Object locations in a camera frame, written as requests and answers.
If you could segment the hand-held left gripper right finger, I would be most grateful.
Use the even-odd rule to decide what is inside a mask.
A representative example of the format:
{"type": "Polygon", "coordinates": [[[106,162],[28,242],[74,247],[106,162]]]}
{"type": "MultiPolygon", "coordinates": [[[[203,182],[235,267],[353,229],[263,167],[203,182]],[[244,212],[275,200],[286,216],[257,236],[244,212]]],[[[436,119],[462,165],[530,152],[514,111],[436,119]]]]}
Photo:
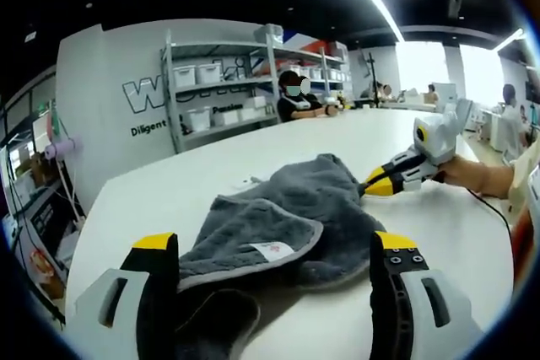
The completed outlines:
{"type": "Polygon", "coordinates": [[[372,234],[370,283],[371,359],[463,359],[483,336],[469,298],[407,237],[372,234]]]}

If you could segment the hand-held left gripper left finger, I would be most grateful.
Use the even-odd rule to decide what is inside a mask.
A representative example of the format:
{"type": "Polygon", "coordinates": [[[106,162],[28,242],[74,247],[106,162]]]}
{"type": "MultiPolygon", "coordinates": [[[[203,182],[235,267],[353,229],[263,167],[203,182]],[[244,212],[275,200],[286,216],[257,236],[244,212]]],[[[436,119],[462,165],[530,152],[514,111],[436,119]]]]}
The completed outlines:
{"type": "Polygon", "coordinates": [[[178,239],[137,241],[76,300],[65,339],[79,359],[173,359],[178,239]]]}

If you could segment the person's right hand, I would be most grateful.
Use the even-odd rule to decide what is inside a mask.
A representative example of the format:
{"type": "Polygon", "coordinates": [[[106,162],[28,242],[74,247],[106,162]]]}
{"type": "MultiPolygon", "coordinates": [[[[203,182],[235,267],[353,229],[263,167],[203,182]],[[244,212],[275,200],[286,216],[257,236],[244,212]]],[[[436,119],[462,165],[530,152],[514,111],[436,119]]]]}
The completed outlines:
{"type": "Polygon", "coordinates": [[[488,184],[489,169],[485,164],[456,155],[439,166],[436,176],[448,185],[484,193],[488,184]]]}

